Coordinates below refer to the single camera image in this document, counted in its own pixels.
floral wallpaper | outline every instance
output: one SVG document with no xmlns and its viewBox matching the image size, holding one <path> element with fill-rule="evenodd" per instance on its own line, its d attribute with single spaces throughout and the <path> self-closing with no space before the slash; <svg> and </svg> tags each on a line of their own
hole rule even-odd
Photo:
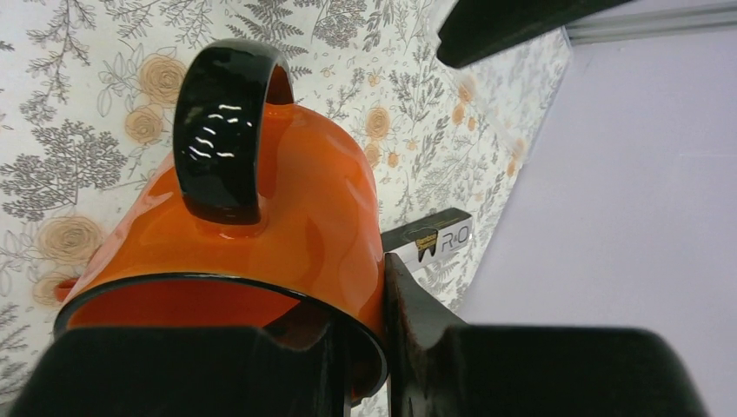
<svg viewBox="0 0 737 417">
<path fill-rule="evenodd" d="M 447 207 L 471 243 L 415 273 L 458 308 L 566 67 L 560 31 L 455 71 L 442 0 L 16 0 L 0 10 L 0 402 L 50 342 L 60 300 L 169 152 L 196 52 L 275 45 L 297 101 L 343 126 L 382 230 Z M 384 392 L 354 409 L 386 416 Z"/>
</svg>

mug rim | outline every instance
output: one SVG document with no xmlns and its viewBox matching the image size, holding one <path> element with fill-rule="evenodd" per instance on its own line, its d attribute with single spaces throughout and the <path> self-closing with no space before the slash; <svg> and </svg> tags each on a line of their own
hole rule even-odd
<svg viewBox="0 0 737 417">
<path fill-rule="evenodd" d="M 311 297 L 309 295 L 300 293 L 298 291 L 280 287 L 275 284 L 257 281 L 251 278 L 245 278 L 237 275 L 225 275 L 225 274 L 211 274 L 211 273 L 201 273 L 201 272 L 164 272 L 164 273 L 157 273 L 157 274 L 146 274 L 146 275 L 134 275 L 130 277 L 121 278 L 114 281 L 105 282 L 103 284 L 100 284 L 98 286 L 95 286 L 93 288 L 90 288 L 80 294 L 77 294 L 72 299 L 68 300 L 59 310 L 58 315 L 56 316 L 56 319 L 54 320 L 54 326 L 53 326 L 53 335 L 54 338 L 57 338 L 60 334 L 64 333 L 68 329 L 66 328 L 67 323 L 69 323 L 71 316 L 87 301 L 92 300 L 93 298 L 103 294 L 107 293 L 109 291 L 119 289 L 121 287 L 128 287 L 131 285 L 136 285 L 140 283 L 144 283 L 147 281 L 160 281 L 160 280 L 192 280 L 192 281 L 224 281 L 228 283 L 238 284 L 238 285 L 248 285 L 251 287 L 266 289 L 268 291 L 272 291 L 284 296 L 288 296 L 290 298 L 296 299 L 298 301 L 306 301 L 312 304 L 315 304 L 317 307 L 325 308 L 327 309 L 331 314 L 337 314 L 339 317 L 343 319 L 347 319 L 346 322 L 350 324 L 350 326 L 354 329 L 357 329 L 359 332 L 358 334 L 362 334 L 364 339 L 368 339 L 370 341 L 372 347 L 374 348 L 374 351 L 376 352 L 379 362 L 381 363 L 381 371 L 379 373 L 379 377 L 376 379 L 376 382 L 372 388 L 367 390 L 365 393 L 357 393 L 356 398 L 354 399 L 353 407 L 358 405 L 362 399 L 368 398 L 376 394 L 379 389 L 383 386 L 384 382 L 388 378 L 388 360 L 387 360 L 387 350 L 386 347 L 383 345 L 382 341 L 378 338 L 376 334 L 374 334 L 371 329 L 369 329 L 366 325 L 358 321 L 356 318 L 350 316 L 350 314 L 345 313 L 344 311 L 340 310 L 339 308 L 336 308 L 334 306 L 331 306 L 325 301 L 321 301 L 316 299 L 315 297 Z"/>
</svg>

black mug handle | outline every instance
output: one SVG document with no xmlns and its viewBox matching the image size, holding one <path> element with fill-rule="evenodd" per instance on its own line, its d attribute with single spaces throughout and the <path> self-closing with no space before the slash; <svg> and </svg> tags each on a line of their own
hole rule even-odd
<svg viewBox="0 0 737 417">
<path fill-rule="evenodd" d="M 256 174 L 263 107 L 293 102 L 289 67 L 276 48 L 229 39 L 197 55 L 172 133 L 176 176 L 193 215 L 228 224 L 261 220 Z"/>
</svg>

product box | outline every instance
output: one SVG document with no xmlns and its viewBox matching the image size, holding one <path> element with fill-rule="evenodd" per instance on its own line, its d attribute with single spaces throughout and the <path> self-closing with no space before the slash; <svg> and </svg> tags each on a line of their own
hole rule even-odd
<svg viewBox="0 0 737 417">
<path fill-rule="evenodd" d="M 399 255 L 409 272 L 447 258 L 471 240 L 474 218 L 448 208 L 382 233 L 384 252 Z"/>
</svg>

orange mug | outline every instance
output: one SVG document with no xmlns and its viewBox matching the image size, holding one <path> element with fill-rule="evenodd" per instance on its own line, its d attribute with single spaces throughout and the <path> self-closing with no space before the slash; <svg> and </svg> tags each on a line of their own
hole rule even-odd
<svg viewBox="0 0 737 417">
<path fill-rule="evenodd" d="M 349 323 L 353 402 L 387 377 L 375 181 L 348 133 L 294 103 L 262 43 L 223 40 L 184 78 L 173 152 L 70 290 L 55 332 L 265 328 L 301 303 Z"/>
</svg>

